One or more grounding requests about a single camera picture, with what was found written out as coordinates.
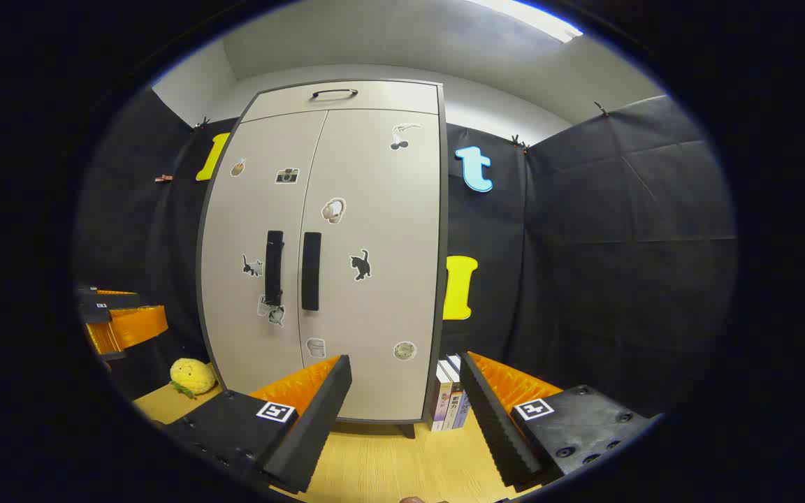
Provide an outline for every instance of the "stuffed toy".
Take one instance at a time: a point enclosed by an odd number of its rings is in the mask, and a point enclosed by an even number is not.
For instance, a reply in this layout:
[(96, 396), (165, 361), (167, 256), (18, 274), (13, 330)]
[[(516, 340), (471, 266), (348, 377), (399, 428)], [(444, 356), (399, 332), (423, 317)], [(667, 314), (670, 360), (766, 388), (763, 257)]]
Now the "stuffed toy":
[(170, 384), (177, 391), (184, 393), (188, 398), (198, 398), (195, 395), (207, 393), (215, 384), (217, 376), (204, 362), (193, 358), (180, 358), (170, 367)]

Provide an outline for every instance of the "black handle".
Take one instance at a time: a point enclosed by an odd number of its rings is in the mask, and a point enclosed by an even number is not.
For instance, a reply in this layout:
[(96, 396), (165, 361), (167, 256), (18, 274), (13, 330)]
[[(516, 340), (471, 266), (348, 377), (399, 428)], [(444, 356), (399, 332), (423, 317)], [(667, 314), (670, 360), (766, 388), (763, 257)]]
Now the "black handle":
[(325, 90), (317, 90), (316, 92), (312, 93), (312, 98), (319, 98), (319, 95), (323, 92), (349, 92), (352, 95), (357, 95), (357, 89), (325, 89)]
[(303, 233), (303, 271), (300, 278), (300, 306), (319, 311), (319, 259), (322, 233)]
[(269, 231), (266, 236), (266, 299), (267, 305), (282, 304), (282, 248), (284, 233)]

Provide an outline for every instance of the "white cabinet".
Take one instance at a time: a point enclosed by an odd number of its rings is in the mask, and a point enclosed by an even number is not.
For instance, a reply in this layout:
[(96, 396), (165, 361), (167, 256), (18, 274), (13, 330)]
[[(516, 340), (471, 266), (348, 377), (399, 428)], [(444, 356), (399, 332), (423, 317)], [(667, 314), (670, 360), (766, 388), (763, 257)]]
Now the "white cabinet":
[[(354, 89), (320, 95), (358, 104), (301, 110), (320, 89)], [(432, 83), (344, 80), (252, 101), (198, 244), (201, 322), (227, 388), (251, 393), (349, 354), (341, 419), (426, 417), (445, 287), (442, 96)]]

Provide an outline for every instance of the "wooden floor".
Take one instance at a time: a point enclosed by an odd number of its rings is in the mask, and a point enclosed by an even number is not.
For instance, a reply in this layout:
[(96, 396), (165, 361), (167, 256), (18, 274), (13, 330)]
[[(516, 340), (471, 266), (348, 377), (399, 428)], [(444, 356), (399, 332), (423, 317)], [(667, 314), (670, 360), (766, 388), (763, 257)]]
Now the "wooden floor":
[[(151, 419), (172, 423), (220, 391), (217, 386), (192, 400), (167, 385), (135, 404)], [(502, 484), (469, 414), (463, 428), (449, 432), (416, 424), (415, 440), (396, 426), (335, 424), (310, 489), (291, 496), (310, 503), (397, 503), (408, 496), (425, 503), (492, 503), (534, 489), (515, 493)]]

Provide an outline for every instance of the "book spine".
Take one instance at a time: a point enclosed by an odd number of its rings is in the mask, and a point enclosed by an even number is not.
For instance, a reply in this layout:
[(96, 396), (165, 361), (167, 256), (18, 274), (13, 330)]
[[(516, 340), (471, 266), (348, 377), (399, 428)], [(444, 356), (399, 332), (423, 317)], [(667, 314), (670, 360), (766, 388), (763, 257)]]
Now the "book spine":
[(431, 432), (439, 432), (443, 430), (443, 422), (447, 419), (447, 410), (449, 408), (449, 396), (453, 383), (440, 382), (440, 388), (437, 393), (437, 409), (434, 411), (434, 423), (431, 425)]
[(456, 415), (456, 422), (453, 423), (453, 430), (464, 426), (464, 421), (467, 420), (467, 412), (470, 411), (470, 400), (467, 398), (467, 393), (461, 391), (461, 404), (459, 405), (458, 415)]
[(453, 382), (451, 386), (451, 394), (449, 397), (449, 408), (447, 410), (447, 417), (443, 421), (443, 429), (453, 429), (453, 423), (456, 422), (456, 415), (458, 414), (459, 405), (461, 404), (461, 382)]

